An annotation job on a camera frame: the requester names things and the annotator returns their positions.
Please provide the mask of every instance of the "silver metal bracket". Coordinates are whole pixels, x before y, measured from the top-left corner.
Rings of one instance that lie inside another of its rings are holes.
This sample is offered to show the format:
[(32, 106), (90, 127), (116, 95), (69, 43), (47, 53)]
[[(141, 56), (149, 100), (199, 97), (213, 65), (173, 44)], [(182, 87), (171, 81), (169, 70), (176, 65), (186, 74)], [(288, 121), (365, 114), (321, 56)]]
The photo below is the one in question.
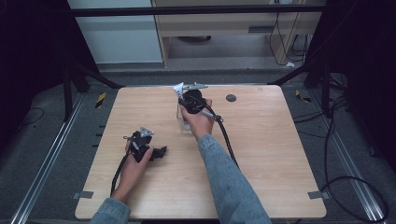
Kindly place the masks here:
[(154, 132), (150, 131), (145, 127), (140, 127), (140, 137), (147, 137), (151, 135), (154, 135)]
[(330, 199), (331, 198), (331, 196), (328, 192), (320, 192), (320, 191), (308, 192), (308, 196), (310, 199), (318, 199), (318, 198)]
[(204, 88), (207, 88), (206, 84), (200, 84), (200, 83), (196, 83), (196, 82), (194, 82), (194, 84), (183, 86), (183, 90), (187, 90), (187, 91), (199, 90), (199, 89), (204, 89)]

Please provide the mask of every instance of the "black metal frame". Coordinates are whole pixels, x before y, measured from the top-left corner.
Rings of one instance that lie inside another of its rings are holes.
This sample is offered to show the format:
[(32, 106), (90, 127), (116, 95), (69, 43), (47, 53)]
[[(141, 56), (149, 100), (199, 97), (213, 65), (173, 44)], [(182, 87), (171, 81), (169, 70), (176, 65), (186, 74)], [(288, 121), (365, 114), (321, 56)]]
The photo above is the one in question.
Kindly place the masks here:
[[(72, 17), (108, 17), (108, 16), (143, 16), (143, 15), (186, 15), (186, 14), (229, 14), (229, 13), (278, 13), (278, 12), (319, 12), (323, 11), (326, 4), (315, 5), (241, 5), (241, 6), (198, 6), (198, 7), (124, 7), (124, 8), (89, 8), (89, 9), (70, 9), (70, 10), (52, 10), (47, 11), (48, 14)], [(64, 69), (64, 100), (65, 100), (65, 117), (67, 120), (73, 110), (72, 96), (70, 90), (70, 82), (73, 81), (78, 91), (88, 91), (89, 85), (84, 78), (76, 77), (76, 70), (100, 82), (106, 84), (110, 88), (119, 89), (123, 86), (116, 84), (100, 74), (83, 67), (82, 65), (71, 62), (66, 59), (68, 65)], [(302, 73), (303, 69), (299, 68), (292, 72), (297, 76)], [(270, 84), (282, 85), (290, 79), (290, 75), (281, 78)]]

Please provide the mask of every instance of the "tape strip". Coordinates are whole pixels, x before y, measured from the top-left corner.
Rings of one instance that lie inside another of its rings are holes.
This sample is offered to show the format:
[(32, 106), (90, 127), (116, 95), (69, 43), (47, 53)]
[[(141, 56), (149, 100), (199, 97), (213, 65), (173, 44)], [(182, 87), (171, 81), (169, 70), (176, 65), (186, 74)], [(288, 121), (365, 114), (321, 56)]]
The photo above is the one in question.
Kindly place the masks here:
[(92, 191), (82, 191), (80, 193), (75, 192), (72, 195), (72, 199), (80, 199), (80, 198), (87, 198), (87, 199), (91, 199), (93, 195)]
[(103, 103), (103, 101), (105, 100), (105, 97), (106, 97), (106, 93), (105, 93), (105, 92), (102, 92), (102, 93), (99, 95), (99, 98), (98, 98), (98, 101), (96, 102), (95, 108), (100, 108), (100, 107), (102, 106), (102, 103)]
[(308, 192), (308, 196), (310, 199), (318, 199), (318, 198), (322, 198), (322, 199), (330, 199), (330, 194), (328, 192), (320, 192), (320, 191), (312, 191), (312, 192)]
[(306, 91), (298, 91), (296, 90), (296, 96), (298, 98), (300, 98), (302, 101), (306, 102), (306, 103), (311, 103), (311, 98), (309, 97), (308, 92)]

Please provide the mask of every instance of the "metal rail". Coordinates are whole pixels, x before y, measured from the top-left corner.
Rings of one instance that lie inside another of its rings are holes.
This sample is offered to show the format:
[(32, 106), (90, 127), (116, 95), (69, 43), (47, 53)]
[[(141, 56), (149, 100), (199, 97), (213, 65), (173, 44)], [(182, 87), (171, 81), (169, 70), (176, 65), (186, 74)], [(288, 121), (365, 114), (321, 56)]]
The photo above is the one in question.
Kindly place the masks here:
[[(321, 110), (318, 94), (315, 93), (314, 91), (309, 91), (309, 93), (311, 94), (312, 99), (315, 102), (318, 110)], [(322, 115), (322, 118), (326, 127), (330, 128), (330, 122), (326, 118), (326, 116)], [(346, 173), (348, 175), (363, 179), (363, 176), (358, 166), (355, 164), (355, 162), (352, 160), (351, 156), (347, 152), (347, 148), (344, 145), (343, 140), (341, 136), (338, 134), (336, 129), (334, 129), (334, 132), (332, 134), (332, 142), (334, 144), (338, 157), (340, 158), (341, 163), (344, 166)], [(378, 202), (376, 201), (375, 196), (370, 190), (370, 188), (367, 185), (358, 182), (356, 180), (351, 180), (351, 184), (361, 201), (361, 205), (363, 206), (363, 209), (366, 212), (367, 217), (370, 218), (370, 220), (372, 221), (381, 219), (384, 216), (384, 214), (382, 213), (382, 210), (378, 205)]]
[(241, 6), (199, 6), (199, 7), (122, 7), (83, 8), (71, 10), (49, 10), (49, 14), (74, 17), (148, 16), (185, 14), (227, 14), (227, 13), (276, 13), (276, 12), (321, 12), (326, 4), (312, 5), (241, 5)]
[(84, 96), (85, 93), (78, 94), (78, 98), (76, 99), (74, 106), (75, 109), (73, 110), (73, 113), (71, 114), (69, 120), (64, 122), (64, 124), (61, 127), (61, 130), (58, 132), (58, 135), (56, 136), (49, 150), (49, 153), (47, 154), (46, 159), (44, 159), (40, 167), (40, 170), (35, 176), (35, 180), (33, 181), (25, 197), (23, 198), (23, 201), (21, 202), (18, 210), (15, 212), (14, 216), (12, 217), (11, 219), (12, 224), (25, 223), (27, 218), (29, 217), (33, 209), (33, 206), (35, 206), (35, 202), (37, 201), (37, 198), (40, 195), (40, 192), (47, 181), (50, 171), (52, 170), (53, 164), (58, 158), (59, 152), (61, 151), (62, 146), (64, 145), (64, 141), (76, 120)]

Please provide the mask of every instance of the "black curtain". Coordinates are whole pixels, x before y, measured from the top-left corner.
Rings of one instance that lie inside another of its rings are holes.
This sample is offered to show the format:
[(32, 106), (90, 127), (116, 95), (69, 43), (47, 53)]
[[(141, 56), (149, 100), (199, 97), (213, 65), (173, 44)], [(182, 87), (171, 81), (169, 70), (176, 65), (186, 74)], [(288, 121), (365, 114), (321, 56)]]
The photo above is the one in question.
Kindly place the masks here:
[(1, 154), (35, 95), (63, 82), (65, 57), (99, 73), (76, 19), (46, 13), (69, 8), (66, 0), (0, 4)]
[[(331, 72), (347, 76), (346, 97), (356, 118), (371, 146), (396, 171), (396, 2), (329, 0), (328, 4), (308, 57), (330, 55)], [(319, 81), (320, 76), (311, 72), (307, 79)]]

